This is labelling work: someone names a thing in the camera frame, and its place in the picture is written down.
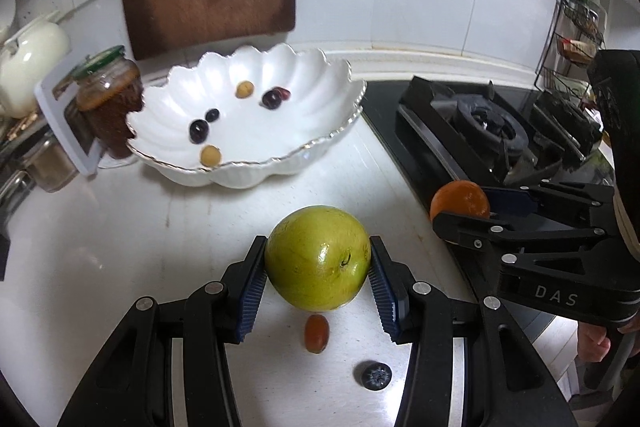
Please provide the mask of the person right hand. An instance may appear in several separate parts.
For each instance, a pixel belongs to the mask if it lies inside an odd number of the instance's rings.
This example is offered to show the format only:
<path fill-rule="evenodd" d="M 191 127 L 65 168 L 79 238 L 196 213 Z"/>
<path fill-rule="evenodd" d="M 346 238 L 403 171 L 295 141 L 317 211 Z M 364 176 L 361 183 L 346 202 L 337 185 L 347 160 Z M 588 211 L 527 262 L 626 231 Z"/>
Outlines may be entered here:
<path fill-rule="evenodd" d="M 622 334 L 636 333 L 634 349 L 631 351 L 633 357 L 639 353 L 639 320 L 634 320 L 619 329 Z M 611 339 L 608 338 L 606 328 L 598 325 L 591 325 L 584 322 L 578 323 L 577 329 L 577 353 L 578 358 L 584 362 L 601 362 L 608 354 L 612 346 Z"/>

